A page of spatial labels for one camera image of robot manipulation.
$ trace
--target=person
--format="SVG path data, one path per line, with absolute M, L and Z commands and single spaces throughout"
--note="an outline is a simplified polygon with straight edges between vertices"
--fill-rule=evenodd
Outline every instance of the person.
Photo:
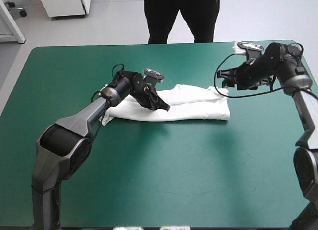
M 148 44 L 166 44 L 180 10 L 195 43 L 213 42 L 220 0 L 144 0 Z

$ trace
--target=white floor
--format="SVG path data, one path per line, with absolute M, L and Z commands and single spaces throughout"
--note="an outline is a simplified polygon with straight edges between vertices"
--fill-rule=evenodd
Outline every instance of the white floor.
M 11 1 L 23 5 L 28 13 L 16 19 L 26 43 L 0 43 L 0 114 L 33 48 L 146 44 L 148 40 L 143 0 L 92 0 L 86 18 L 54 21 L 40 0 Z M 317 5 L 318 0 L 221 0 L 215 41 L 295 40 L 304 45 L 306 60 L 317 79 Z M 180 16 L 168 42 L 193 42 Z

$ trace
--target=white cloth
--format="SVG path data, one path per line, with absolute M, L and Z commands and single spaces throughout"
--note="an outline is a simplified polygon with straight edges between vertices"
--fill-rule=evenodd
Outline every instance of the white cloth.
M 225 88 L 219 91 L 228 94 Z M 105 126 L 113 118 L 147 121 L 165 122 L 187 119 L 217 119 L 229 120 L 230 110 L 227 98 L 219 95 L 213 86 L 207 89 L 177 84 L 171 90 L 157 91 L 159 97 L 170 105 L 170 110 L 152 111 L 143 108 L 130 95 L 128 95 L 118 106 L 110 107 L 102 121 Z

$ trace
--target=silver metal part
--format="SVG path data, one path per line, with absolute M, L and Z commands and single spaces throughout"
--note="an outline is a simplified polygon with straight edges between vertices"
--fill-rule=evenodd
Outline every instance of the silver metal part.
M 282 84 L 282 86 L 296 86 L 299 88 L 311 88 L 313 86 L 313 81 L 308 75 L 298 75 L 290 78 Z M 284 93 L 287 95 L 292 95 L 295 92 L 294 88 L 285 88 Z
M 304 146 L 310 150 L 318 149 L 318 101 L 310 94 L 298 91 L 293 96 L 299 117 L 304 127 L 304 134 L 296 146 Z
M 112 87 L 105 87 L 101 92 L 104 95 L 111 97 L 110 101 L 112 107 L 116 107 L 122 101 L 119 93 Z
M 102 115 L 107 100 L 100 97 L 77 114 L 64 117 L 55 123 L 83 137 L 92 133 L 92 126 L 95 121 Z

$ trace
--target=green tabletop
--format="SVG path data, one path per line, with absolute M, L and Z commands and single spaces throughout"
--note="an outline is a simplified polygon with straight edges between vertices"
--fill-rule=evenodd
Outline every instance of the green tabletop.
M 112 80 L 114 64 L 164 73 L 158 90 L 177 83 L 208 87 L 232 45 L 34 49 L 0 117 L 0 226 L 32 225 L 36 139 L 57 119 L 88 105 Z M 223 68 L 243 61 L 231 57 Z M 228 103 L 228 122 L 111 121 L 86 162 L 62 182 L 62 226 L 289 226 L 307 205 L 293 167 L 303 133 L 293 100 L 280 91 Z

